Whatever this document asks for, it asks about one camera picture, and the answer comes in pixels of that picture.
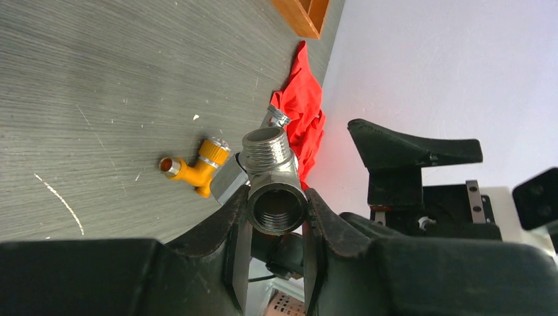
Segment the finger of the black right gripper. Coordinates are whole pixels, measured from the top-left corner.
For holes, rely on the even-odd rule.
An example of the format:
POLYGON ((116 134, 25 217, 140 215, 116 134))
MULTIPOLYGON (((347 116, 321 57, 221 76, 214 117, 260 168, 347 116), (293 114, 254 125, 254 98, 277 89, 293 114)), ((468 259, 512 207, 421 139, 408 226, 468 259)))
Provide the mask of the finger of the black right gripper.
POLYGON ((368 170, 370 206, 422 206, 422 169, 483 162, 477 139, 412 136, 356 118, 347 129, 368 170))

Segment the chrome metal faucet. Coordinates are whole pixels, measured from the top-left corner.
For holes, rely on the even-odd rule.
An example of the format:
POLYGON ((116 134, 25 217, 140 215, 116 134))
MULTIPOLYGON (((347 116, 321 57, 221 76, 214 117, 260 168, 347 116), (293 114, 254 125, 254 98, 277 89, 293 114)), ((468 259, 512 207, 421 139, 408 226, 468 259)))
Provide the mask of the chrome metal faucet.
POLYGON ((225 162, 210 184, 221 205, 248 185, 247 218, 255 229, 268 235, 294 231, 304 221, 307 208, 298 159, 286 132, 290 122, 285 113, 269 105, 260 127, 244 136, 242 151, 225 162))

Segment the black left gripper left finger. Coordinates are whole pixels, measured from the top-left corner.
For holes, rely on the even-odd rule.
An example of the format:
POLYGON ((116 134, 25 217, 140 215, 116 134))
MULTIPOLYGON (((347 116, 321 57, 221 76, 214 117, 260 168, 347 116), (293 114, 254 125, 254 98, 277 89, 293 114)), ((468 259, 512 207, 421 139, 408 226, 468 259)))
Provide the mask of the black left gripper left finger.
POLYGON ((252 228, 248 186, 168 243, 1 244, 2 315, 243 315, 252 228))

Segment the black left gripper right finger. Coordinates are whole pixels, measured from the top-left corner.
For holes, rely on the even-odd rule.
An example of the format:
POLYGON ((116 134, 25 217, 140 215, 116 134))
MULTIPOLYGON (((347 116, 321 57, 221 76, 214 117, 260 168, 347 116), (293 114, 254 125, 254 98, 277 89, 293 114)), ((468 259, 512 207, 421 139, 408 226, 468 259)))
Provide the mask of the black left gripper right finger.
POLYGON ((406 236, 306 196, 308 315, 557 314, 557 266, 539 248, 406 236))

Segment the orange plastic faucet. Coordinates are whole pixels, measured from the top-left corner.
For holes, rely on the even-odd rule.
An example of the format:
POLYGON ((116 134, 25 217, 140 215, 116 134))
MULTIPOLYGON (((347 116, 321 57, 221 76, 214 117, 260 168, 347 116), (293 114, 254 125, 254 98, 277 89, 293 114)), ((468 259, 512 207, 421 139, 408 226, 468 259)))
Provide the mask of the orange plastic faucet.
POLYGON ((213 174, 225 164, 229 155, 227 142, 220 138, 207 138, 202 141, 193 166, 179 157, 163 157, 159 161, 159 170, 169 180, 187 182, 195 188, 198 195, 209 198, 213 174))

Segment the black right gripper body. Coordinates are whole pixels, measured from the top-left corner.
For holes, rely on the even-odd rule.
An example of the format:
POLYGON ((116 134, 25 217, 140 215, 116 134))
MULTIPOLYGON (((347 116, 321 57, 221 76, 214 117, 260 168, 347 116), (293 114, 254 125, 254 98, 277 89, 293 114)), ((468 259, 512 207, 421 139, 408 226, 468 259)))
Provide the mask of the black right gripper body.
POLYGON ((477 184, 426 186, 424 207, 370 212, 370 219, 414 237, 502 241, 489 196, 477 184))

